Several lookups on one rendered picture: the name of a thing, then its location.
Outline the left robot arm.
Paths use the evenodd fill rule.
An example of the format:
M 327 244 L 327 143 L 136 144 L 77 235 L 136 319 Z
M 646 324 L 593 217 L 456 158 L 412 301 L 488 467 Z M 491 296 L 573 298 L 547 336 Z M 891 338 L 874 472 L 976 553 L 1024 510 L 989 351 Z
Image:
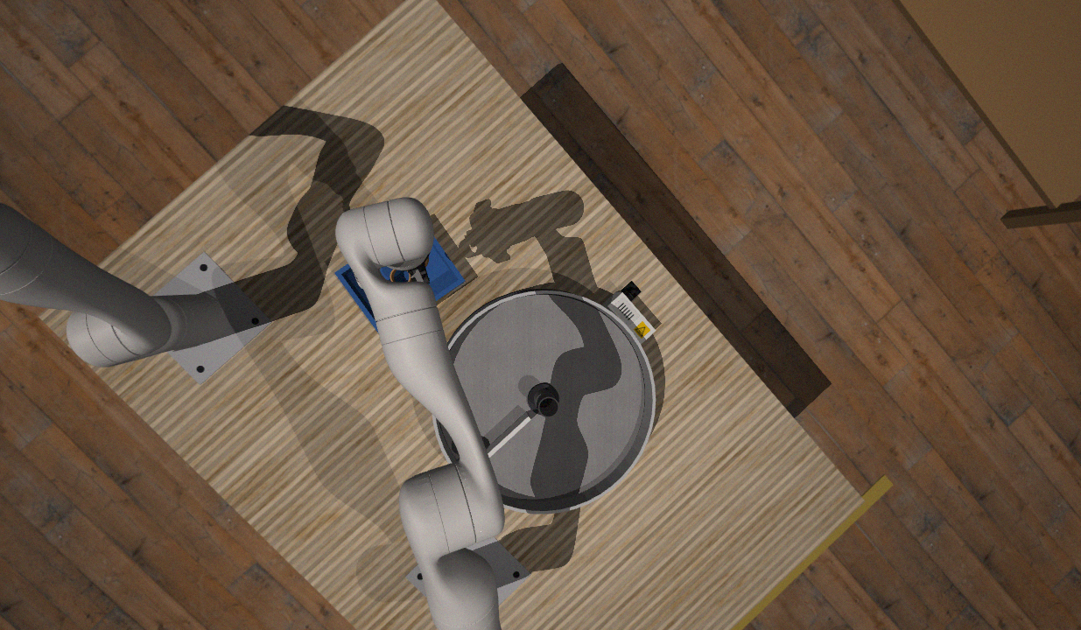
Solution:
M 219 299 L 149 296 L 1 202 L 0 299 L 72 311 L 69 346 L 101 368 L 219 339 L 228 323 Z

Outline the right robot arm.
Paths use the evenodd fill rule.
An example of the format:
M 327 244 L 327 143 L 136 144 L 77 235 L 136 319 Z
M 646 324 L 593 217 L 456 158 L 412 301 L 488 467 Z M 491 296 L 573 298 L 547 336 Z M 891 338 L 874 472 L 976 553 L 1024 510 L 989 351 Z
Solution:
M 504 528 L 495 469 L 453 367 L 431 285 L 388 282 L 381 274 L 382 267 L 409 270 L 425 262 L 433 246 L 431 215 L 415 197 L 397 197 L 341 213 L 335 238 L 368 294 L 390 371 L 459 450 L 461 461 L 411 475 L 399 492 L 400 517 L 433 625 L 438 630 L 502 630 L 495 572 L 488 559 L 464 548 Z

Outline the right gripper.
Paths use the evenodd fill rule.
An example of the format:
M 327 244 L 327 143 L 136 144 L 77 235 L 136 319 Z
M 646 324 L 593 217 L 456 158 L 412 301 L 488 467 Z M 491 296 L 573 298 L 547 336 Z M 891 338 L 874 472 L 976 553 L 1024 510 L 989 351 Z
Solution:
M 417 266 L 415 269 L 403 271 L 408 271 L 409 274 L 411 274 L 412 282 L 425 282 L 426 284 L 431 283 L 431 279 L 429 279 L 427 271 L 425 271 L 425 262 L 421 263 L 421 266 Z

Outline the blue open crate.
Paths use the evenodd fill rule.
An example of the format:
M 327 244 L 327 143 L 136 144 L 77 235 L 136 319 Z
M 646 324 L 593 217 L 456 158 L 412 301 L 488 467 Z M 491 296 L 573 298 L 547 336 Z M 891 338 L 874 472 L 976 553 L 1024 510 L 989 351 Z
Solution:
M 388 282 L 390 281 L 391 271 L 392 269 L 389 267 L 381 268 L 381 274 Z M 439 246 L 439 241 L 436 238 L 433 238 L 433 246 L 429 255 L 428 266 L 425 266 L 425 271 L 427 271 L 429 279 L 431 279 L 431 283 L 429 284 L 433 290 L 436 301 L 465 282 L 465 279 L 459 273 L 459 269 L 453 266 L 453 262 L 451 262 L 444 249 Z M 359 305 L 360 310 L 368 316 L 369 323 L 377 331 L 375 314 L 373 314 L 371 306 L 369 306 L 368 294 L 356 282 L 352 269 L 347 264 L 347 266 L 341 267 L 334 274 L 339 277 L 341 284 L 347 289 L 353 301 Z M 397 270 L 395 272 L 395 282 L 409 282 L 409 277 L 408 271 Z

